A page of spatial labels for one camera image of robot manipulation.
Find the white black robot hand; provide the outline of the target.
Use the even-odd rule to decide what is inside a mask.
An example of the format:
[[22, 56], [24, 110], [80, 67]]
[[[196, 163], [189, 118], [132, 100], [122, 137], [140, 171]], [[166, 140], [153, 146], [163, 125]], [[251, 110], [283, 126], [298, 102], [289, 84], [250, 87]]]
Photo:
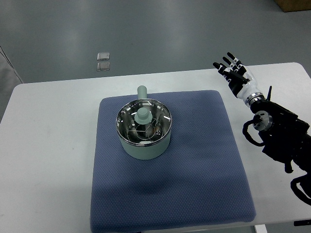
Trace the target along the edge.
[[227, 56], [228, 58], [223, 57], [223, 61], [227, 63], [227, 65], [214, 62], [213, 66], [227, 81], [228, 87], [233, 95], [241, 99], [247, 107], [250, 107], [258, 100], [263, 100], [264, 95], [258, 89], [255, 76], [249, 68], [232, 53], [228, 52]]

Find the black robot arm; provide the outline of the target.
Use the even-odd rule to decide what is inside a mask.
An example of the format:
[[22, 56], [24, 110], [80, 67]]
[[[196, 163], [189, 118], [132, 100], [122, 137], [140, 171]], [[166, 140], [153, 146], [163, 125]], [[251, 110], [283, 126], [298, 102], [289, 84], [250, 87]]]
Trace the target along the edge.
[[254, 113], [252, 120], [244, 123], [242, 133], [253, 145], [263, 147], [262, 152], [284, 164], [286, 173], [292, 173], [294, 162], [306, 174], [291, 181], [291, 189], [304, 203], [311, 204], [311, 136], [309, 124], [298, 115], [272, 102], [272, 87], [267, 98], [258, 95], [250, 100]]

